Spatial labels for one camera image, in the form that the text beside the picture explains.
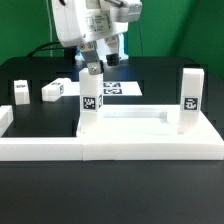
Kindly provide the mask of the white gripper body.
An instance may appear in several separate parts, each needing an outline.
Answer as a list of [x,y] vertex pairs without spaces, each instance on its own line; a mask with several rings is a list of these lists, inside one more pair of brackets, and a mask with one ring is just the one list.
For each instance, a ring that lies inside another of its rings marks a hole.
[[64,47],[111,37],[128,30],[112,17],[105,0],[51,0],[56,33]]

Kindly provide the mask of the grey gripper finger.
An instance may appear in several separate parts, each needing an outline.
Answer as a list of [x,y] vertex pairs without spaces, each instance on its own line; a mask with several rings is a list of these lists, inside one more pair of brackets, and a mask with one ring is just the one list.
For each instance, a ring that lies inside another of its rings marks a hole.
[[82,43],[79,50],[86,62],[90,75],[98,75],[103,73],[103,64],[100,60],[97,50],[96,42]]
[[119,64],[119,37],[117,35],[105,39],[107,46],[106,60],[109,66],[116,66]]

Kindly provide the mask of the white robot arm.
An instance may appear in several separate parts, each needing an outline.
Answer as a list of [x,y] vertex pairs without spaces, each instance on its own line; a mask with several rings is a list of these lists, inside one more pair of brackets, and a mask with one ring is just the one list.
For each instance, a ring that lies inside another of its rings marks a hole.
[[141,0],[51,0],[58,39],[63,47],[77,46],[91,75],[119,64],[119,36],[138,21]]

